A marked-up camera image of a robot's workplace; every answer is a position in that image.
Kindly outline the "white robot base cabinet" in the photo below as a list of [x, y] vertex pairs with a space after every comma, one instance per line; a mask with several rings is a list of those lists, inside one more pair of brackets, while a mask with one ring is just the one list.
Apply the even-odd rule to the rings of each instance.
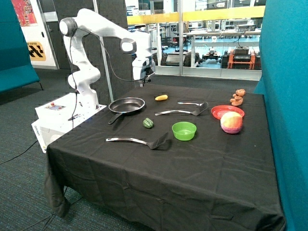
[[69, 93], [35, 108], [38, 120], [31, 124], [42, 151], [58, 138], [68, 133], [106, 105], [88, 104], [80, 94]]

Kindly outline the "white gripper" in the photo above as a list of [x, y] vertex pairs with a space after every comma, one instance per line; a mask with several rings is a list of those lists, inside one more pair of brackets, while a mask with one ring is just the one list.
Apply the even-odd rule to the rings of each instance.
[[155, 62], [151, 56], [149, 57], [137, 57], [132, 62], [133, 66], [133, 79], [139, 81], [140, 87], [142, 87], [142, 81], [147, 84], [148, 76], [155, 74]]

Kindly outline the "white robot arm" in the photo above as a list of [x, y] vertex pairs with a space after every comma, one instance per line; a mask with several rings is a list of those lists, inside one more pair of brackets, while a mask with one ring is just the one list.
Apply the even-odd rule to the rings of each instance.
[[76, 17], [62, 19], [59, 27], [69, 60], [79, 68], [69, 76], [68, 82], [78, 91], [81, 96], [81, 105], [85, 109], [96, 109], [99, 106], [97, 93], [90, 85], [101, 77], [101, 73], [88, 60], [82, 44], [84, 36], [93, 34], [120, 39], [122, 52], [137, 56], [132, 62], [133, 78], [141, 84], [155, 73], [151, 35], [146, 31], [129, 32], [89, 9], [79, 10]]

